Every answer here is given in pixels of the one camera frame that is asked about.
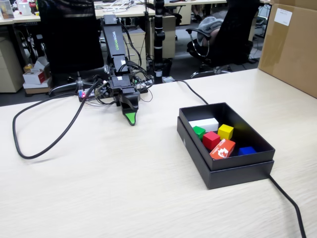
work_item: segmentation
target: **printed logo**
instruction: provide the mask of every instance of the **printed logo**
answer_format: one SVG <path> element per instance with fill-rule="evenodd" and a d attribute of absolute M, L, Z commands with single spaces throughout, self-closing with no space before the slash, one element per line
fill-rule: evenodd
<path fill-rule="evenodd" d="M 228 151 L 226 150 L 226 148 L 220 149 L 220 150 L 218 150 L 218 155 L 220 157 L 227 158 Z"/>
<path fill-rule="evenodd" d="M 118 51 L 119 50 L 119 46 L 118 46 L 117 36 L 115 35 L 115 31 L 113 31 L 112 34 L 113 34 L 115 49 Z"/>

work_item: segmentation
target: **red block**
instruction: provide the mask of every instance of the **red block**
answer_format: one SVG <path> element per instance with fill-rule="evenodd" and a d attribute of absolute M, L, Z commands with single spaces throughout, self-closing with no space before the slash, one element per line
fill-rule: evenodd
<path fill-rule="evenodd" d="M 206 148 L 213 150 L 220 142 L 220 136 L 210 131 L 203 135 L 203 144 Z"/>

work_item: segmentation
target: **desk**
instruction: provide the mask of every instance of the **desk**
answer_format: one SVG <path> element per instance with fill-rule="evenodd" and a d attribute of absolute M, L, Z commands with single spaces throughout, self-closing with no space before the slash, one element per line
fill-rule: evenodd
<path fill-rule="evenodd" d="M 271 174 L 316 237 L 317 99 L 257 69 L 188 83 L 208 102 L 228 103 L 276 149 Z M 207 190 L 176 131 L 179 108 L 203 102 L 183 83 L 151 91 L 136 126 L 116 106 L 85 105 L 66 136 L 31 161 L 18 156 L 11 128 L 31 104 L 1 107 L 0 237 L 300 237 L 293 206 L 268 179 Z M 70 97 L 22 114 L 21 150 L 51 144 L 78 107 Z"/>
<path fill-rule="evenodd" d="M 164 3 L 164 6 L 186 6 L 186 5 L 200 5 L 200 4 L 216 4 L 227 3 L 226 0 L 195 0 L 195 1 L 178 1 Z M 269 4 L 270 0 L 260 0 L 260 3 Z"/>
<path fill-rule="evenodd" d="M 261 3 L 269 4 L 270 0 L 260 0 Z M 195 0 L 195 1 L 178 1 L 164 3 L 164 6 L 182 6 L 181 10 L 178 8 L 176 12 L 179 12 L 183 16 L 181 25 L 188 25 L 191 22 L 191 5 L 201 4 L 216 4 L 227 3 L 226 0 Z"/>
<path fill-rule="evenodd" d="M 145 7 L 144 5 L 136 5 L 131 8 L 129 8 L 127 11 L 116 13 L 115 15 L 117 17 L 135 17 L 135 16 L 144 16 Z M 23 23 L 23 22 L 37 22 L 41 21 L 41 18 L 39 16 L 35 15 L 29 15 L 29 16 L 23 16 L 20 14 L 17 14 L 17 11 L 14 12 L 14 19 L 11 20 L 0 20 L 0 25 L 9 25 L 14 23 Z M 103 12 L 102 9 L 96 9 L 96 18 L 102 18 L 104 15 L 113 14 L 112 12 Z M 152 9 L 149 9 L 149 16 L 154 16 L 155 11 Z"/>

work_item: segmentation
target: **wooden table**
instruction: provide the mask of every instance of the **wooden table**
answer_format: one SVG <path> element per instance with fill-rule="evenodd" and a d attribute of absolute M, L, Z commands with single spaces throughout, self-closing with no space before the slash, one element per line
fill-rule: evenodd
<path fill-rule="evenodd" d="M 187 82 L 209 103 L 226 102 L 276 149 L 271 174 L 316 237 L 317 99 L 257 69 Z M 136 126 L 116 106 L 85 105 L 67 135 L 31 161 L 18 156 L 11 125 L 32 103 L 1 107 L 0 237 L 300 237 L 293 206 L 269 180 L 207 190 L 176 131 L 179 108 L 203 102 L 180 82 L 151 91 Z M 78 107 L 69 97 L 22 114 L 21 150 L 51 144 Z"/>
<path fill-rule="evenodd" d="M 260 0 L 261 3 L 269 4 L 270 0 Z M 186 6 L 186 5 L 200 5 L 200 4 L 216 4 L 227 3 L 226 0 L 194 0 L 194 1 L 178 1 L 164 3 L 164 6 Z"/>
<path fill-rule="evenodd" d="M 144 5 L 136 5 L 129 8 L 127 11 L 116 13 L 117 17 L 135 17 L 135 16 L 144 16 L 145 6 Z M 112 12 L 104 12 L 102 9 L 96 9 L 96 18 L 102 18 L 104 15 L 113 14 Z M 154 16 L 155 11 L 149 9 L 149 16 Z M 14 19 L 11 20 L 0 20 L 0 25 L 8 25 L 14 23 L 23 23 L 23 22 L 37 22 L 41 21 L 39 16 L 29 15 L 23 16 L 18 14 L 18 11 L 14 12 Z"/>

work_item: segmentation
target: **open box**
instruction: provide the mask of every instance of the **open box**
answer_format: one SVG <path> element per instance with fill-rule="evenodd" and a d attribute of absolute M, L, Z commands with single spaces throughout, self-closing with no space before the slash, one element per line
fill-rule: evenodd
<path fill-rule="evenodd" d="M 236 145 L 229 158 L 214 160 L 189 124 L 209 118 L 234 127 L 230 140 Z M 275 149 L 226 103 L 180 108 L 177 131 L 208 189 L 266 179 L 271 172 Z M 239 148 L 247 146 L 256 153 L 238 156 Z"/>

